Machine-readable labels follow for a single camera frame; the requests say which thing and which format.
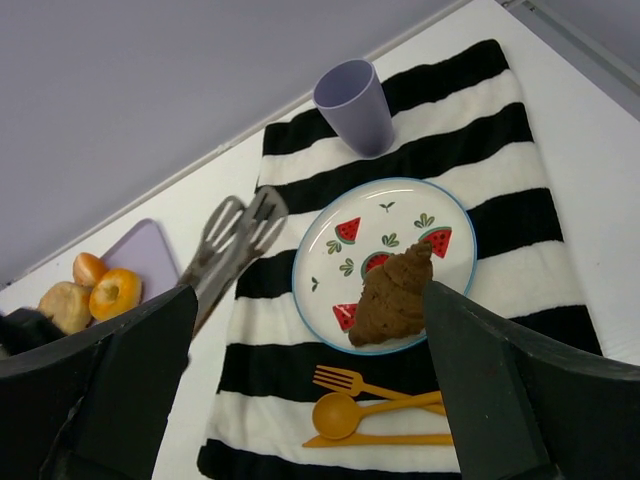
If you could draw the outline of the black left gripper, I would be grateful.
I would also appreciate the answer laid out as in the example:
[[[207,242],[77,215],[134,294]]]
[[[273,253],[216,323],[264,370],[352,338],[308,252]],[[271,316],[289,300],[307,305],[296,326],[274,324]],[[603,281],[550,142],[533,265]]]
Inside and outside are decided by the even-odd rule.
[[[64,338],[66,334],[45,314],[19,308],[1,315],[1,357],[8,358]]]

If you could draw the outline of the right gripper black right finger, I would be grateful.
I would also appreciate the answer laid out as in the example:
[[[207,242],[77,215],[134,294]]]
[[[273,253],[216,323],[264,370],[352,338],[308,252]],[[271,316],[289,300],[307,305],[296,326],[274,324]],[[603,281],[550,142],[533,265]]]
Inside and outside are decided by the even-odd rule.
[[[463,478],[638,478],[638,366],[553,340],[437,281],[423,310]]]

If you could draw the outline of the metal serving tongs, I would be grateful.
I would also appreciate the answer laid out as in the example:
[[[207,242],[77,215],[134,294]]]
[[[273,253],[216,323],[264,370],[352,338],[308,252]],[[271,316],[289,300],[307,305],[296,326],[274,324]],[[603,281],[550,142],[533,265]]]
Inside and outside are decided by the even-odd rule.
[[[215,208],[178,280],[191,286],[198,300],[194,335],[233,283],[275,243],[288,214],[285,201],[271,186],[258,188],[248,205],[236,196],[228,196]]]

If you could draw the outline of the brown chocolate croissant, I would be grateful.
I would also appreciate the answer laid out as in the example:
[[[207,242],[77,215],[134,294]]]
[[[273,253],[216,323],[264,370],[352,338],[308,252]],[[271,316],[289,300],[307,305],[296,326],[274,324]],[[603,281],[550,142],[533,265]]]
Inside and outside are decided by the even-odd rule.
[[[432,243],[419,241],[366,275],[348,338],[355,347],[415,336],[424,329],[422,293],[433,278]]]

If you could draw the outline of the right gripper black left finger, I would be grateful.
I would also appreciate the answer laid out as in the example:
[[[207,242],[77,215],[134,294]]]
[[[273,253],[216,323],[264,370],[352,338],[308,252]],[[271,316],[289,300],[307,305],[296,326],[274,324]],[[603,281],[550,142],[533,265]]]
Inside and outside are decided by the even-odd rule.
[[[198,301],[175,287],[1,361],[4,479],[149,479]]]

